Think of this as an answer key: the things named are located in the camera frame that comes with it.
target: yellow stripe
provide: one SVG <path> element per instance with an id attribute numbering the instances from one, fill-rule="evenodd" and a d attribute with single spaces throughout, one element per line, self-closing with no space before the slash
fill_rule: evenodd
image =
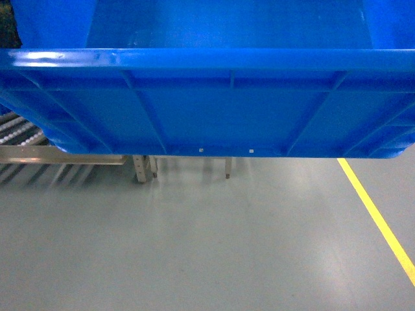
<path id="1" fill-rule="evenodd" d="M 388 242 L 390 249 L 394 252 L 396 258 L 398 259 L 399 263 L 401 264 L 402 268 L 405 270 L 406 274 L 408 275 L 410 281 L 415 286 L 415 266 L 410 260 L 409 256 L 397 240 L 396 236 L 390 230 L 388 224 L 386 223 L 385 219 L 383 219 L 381 213 L 377 209 L 376 205 L 373 203 L 372 199 L 369 197 L 366 190 L 363 188 L 360 181 L 357 179 L 356 174 L 351 169 L 349 163 L 346 159 L 337 159 L 340 163 L 343 171 L 346 173 L 347 177 L 350 180 L 350 183 L 355 188 L 357 194 L 361 198 L 363 204 L 366 206 L 370 216 L 373 218 L 375 224 L 382 232 L 383 237 Z"/>

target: metal frame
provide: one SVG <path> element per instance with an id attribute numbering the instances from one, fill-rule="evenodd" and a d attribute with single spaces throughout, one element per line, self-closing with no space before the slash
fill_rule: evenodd
<path id="1" fill-rule="evenodd" d="M 67 154 L 55 146 L 0 146 L 0 163 L 122 165 L 125 155 Z"/>
<path id="2" fill-rule="evenodd" d="M 180 157 L 175 155 L 150 155 L 148 156 L 149 166 L 150 170 L 153 174 L 154 178 L 158 177 L 158 165 L 157 165 L 157 159 L 171 159 L 174 157 Z M 180 157 L 180 158 L 186 158 L 186 159 L 205 159 L 206 157 Z M 226 179 L 230 179 L 231 177 L 231 170 L 232 170 L 232 158 L 231 157 L 210 157 L 211 159 L 223 159 L 225 160 L 225 177 Z M 141 165 L 141 167 L 136 167 L 137 176 L 143 175 L 144 173 L 141 172 L 141 169 L 144 168 L 144 165 Z"/>

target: gray floor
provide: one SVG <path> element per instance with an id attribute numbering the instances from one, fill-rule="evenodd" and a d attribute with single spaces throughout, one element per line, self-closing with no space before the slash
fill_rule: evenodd
<path id="1" fill-rule="evenodd" d="M 350 161 L 412 259 L 414 158 Z M 415 310 L 336 159 L 159 167 L 0 170 L 0 310 Z"/>

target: epoxy floor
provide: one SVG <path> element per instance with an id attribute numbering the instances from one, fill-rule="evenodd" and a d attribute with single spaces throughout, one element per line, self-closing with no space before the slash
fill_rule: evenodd
<path id="1" fill-rule="evenodd" d="M 414 159 L 350 160 L 412 260 Z M 0 310 L 415 310 L 336 159 L 58 169 L 0 168 Z"/>

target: roller conveyor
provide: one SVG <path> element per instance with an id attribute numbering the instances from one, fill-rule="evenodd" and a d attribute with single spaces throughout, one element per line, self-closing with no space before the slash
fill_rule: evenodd
<path id="1" fill-rule="evenodd" d="M 13 112 L 0 116 L 0 163 L 7 163 L 0 170 L 0 183 L 10 181 L 26 164 L 34 163 L 44 164 L 39 170 L 42 174 L 49 165 L 61 164 L 51 186 L 70 183 L 81 185 L 95 165 L 122 165 L 126 158 L 125 155 L 68 154 L 51 146 L 43 131 L 23 117 Z M 140 183 L 147 181 L 148 171 L 152 172 L 154 178 L 158 177 L 158 158 L 161 157 L 133 156 L 134 168 Z M 226 162 L 225 173 L 228 179 L 231 172 L 231 158 L 221 157 L 220 159 Z"/>

